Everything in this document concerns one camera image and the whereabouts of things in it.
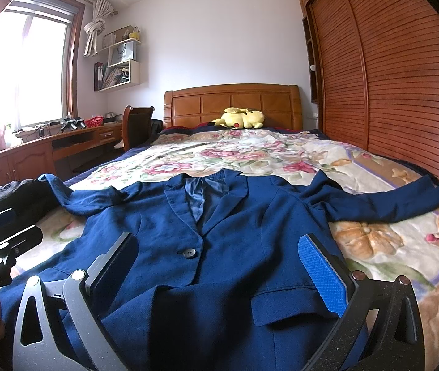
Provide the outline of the window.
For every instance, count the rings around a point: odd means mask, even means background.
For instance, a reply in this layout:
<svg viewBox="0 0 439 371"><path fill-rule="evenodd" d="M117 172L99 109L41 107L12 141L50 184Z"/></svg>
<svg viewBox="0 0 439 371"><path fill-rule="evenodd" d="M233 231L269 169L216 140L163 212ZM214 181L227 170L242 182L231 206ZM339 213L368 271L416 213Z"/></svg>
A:
<svg viewBox="0 0 439 371"><path fill-rule="evenodd" d="M12 0L0 13L0 128L76 115L77 0Z"/></svg>

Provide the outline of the red basket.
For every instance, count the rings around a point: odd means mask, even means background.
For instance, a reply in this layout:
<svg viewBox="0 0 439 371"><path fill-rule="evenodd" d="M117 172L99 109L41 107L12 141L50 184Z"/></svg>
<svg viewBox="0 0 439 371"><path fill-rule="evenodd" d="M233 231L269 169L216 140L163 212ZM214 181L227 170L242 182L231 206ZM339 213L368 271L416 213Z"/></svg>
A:
<svg viewBox="0 0 439 371"><path fill-rule="evenodd" d="M90 119L84 120L84 124L88 128L102 126L103 123L104 123L104 117L102 117L102 116L91 117Z"/></svg>

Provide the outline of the floral quilt bedspread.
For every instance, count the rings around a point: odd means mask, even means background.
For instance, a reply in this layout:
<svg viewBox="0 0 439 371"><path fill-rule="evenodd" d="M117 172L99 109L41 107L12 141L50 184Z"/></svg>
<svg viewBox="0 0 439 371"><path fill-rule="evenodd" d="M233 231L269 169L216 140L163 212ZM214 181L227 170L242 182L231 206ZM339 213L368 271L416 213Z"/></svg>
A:
<svg viewBox="0 0 439 371"><path fill-rule="evenodd" d="M185 173L206 177L228 169L247 177L276 176L308 185L325 173L350 194L384 193L425 177L416 171L347 143L322 140L306 132L259 130L172 130L152 145L64 183L73 190L125 189L158 183ZM339 256L368 276L411 280L419 302L425 367L439 365L439 207L395 223L338 221L330 226Z"/></svg>

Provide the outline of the louvered wooden wardrobe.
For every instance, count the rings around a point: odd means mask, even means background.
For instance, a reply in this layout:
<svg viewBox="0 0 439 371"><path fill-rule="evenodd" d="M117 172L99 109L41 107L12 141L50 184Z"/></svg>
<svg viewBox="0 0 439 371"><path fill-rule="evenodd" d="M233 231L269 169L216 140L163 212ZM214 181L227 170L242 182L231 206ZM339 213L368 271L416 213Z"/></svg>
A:
<svg viewBox="0 0 439 371"><path fill-rule="evenodd" d="M300 0L318 126L439 179L439 14L427 0Z"/></svg>

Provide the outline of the tied white curtain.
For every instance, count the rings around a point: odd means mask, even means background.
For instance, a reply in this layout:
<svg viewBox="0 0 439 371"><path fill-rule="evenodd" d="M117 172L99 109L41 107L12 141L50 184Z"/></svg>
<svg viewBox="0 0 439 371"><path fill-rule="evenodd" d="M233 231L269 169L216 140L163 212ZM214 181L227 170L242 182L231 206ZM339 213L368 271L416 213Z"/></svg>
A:
<svg viewBox="0 0 439 371"><path fill-rule="evenodd" d="M98 53L97 39L105 29L105 19L115 13L116 10L109 0L96 0L92 20L84 25L84 32L87 34L84 57L90 57Z"/></svg>

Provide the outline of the navy blue suit jacket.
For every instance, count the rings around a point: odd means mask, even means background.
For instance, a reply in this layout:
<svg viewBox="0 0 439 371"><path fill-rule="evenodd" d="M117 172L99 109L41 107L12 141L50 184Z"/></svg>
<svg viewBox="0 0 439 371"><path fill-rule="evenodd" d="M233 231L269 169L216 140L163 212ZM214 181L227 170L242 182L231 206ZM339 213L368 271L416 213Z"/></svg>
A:
<svg viewBox="0 0 439 371"><path fill-rule="evenodd" d="M32 269L44 282L87 269L127 232L137 257L120 258L92 308L130 369L301 370L337 322L298 255L312 234L339 254L338 221L395 223L439 207L421 177L384 193L350 194L325 173L306 186L222 169L125 189L73 190L46 175L84 232Z"/></svg>

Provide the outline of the black folded garment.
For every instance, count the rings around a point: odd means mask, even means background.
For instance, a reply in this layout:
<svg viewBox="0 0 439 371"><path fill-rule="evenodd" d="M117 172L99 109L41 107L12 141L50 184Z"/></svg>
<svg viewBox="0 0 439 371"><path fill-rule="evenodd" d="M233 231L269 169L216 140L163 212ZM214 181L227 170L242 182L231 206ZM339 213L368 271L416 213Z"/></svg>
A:
<svg viewBox="0 0 439 371"><path fill-rule="evenodd" d="M13 209L16 220L34 224L59 206L52 189L45 181L24 179L0 186L0 212Z"/></svg>

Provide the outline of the wooden desk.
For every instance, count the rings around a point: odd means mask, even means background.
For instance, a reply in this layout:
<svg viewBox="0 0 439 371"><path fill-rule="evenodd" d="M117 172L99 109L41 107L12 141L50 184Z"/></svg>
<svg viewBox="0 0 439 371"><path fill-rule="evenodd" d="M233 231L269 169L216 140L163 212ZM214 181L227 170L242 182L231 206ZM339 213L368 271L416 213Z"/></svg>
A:
<svg viewBox="0 0 439 371"><path fill-rule="evenodd" d="M0 186L11 181L35 178L43 173L72 177L71 159L107 148L121 140L119 122L43 137L0 151Z"/></svg>

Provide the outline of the yellow plush toy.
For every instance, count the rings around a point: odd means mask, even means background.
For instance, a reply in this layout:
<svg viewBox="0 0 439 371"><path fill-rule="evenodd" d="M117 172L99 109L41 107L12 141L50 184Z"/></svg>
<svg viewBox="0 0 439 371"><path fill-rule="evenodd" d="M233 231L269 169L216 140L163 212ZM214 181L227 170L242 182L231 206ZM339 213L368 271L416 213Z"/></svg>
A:
<svg viewBox="0 0 439 371"><path fill-rule="evenodd" d="M223 126L234 129L263 127L264 114L250 108L228 107L220 119L212 120L209 126Z"/></svg>

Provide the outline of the wooden chair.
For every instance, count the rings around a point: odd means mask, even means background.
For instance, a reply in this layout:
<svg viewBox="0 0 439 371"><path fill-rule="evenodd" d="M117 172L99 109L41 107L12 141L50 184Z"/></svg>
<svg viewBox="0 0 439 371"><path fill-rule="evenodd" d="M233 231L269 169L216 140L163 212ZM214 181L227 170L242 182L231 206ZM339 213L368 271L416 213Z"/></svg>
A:
<svg viewBox="0 0 439 371"><path fill-rule="evenodd" d="M128 105L123 112L122 140L115 149L125 151L137 147L151 137L151 116L154 107L134 107Z"/></svg>

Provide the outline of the black binoculars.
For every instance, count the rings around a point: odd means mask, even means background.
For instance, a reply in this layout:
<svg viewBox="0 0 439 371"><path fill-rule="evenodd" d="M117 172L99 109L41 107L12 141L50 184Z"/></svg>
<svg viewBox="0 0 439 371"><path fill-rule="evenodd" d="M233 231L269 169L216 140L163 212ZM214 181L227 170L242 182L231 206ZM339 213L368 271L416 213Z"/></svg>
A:
<svg viewBox="0 0 439 371"><path fill-rule="evenodd" d="M71 111L62 119L60 132L65 131L77 131L86 129L84 119L80 117L75 117Z"/></svg>

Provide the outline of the white wall shelf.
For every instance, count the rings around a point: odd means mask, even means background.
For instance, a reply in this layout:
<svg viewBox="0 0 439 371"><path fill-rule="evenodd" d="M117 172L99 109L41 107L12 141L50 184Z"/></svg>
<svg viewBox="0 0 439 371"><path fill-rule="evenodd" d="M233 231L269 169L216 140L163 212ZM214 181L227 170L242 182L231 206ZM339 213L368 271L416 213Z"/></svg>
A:
<svg viewBox="0 0 439 371"><path fill-rule="evenodd" d="M94 65L94 90L113 91L140 84L137 48L141 44L140 29L131 25L105 34Z"/></svg>

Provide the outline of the wooden bed headboard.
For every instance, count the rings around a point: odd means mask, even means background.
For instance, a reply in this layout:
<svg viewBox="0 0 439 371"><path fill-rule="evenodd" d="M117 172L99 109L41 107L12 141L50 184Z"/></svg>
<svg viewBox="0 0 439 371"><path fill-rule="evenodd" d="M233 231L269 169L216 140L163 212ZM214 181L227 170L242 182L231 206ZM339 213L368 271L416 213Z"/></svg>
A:
<svg viewBox="0 0 439 371"><path fill-rule="evenodd" d="M163 123L165 128L194 128L220 118L230 106L262 111L267 127L302 130L302 101L297 85L229 84L167 91Z"/></svg>

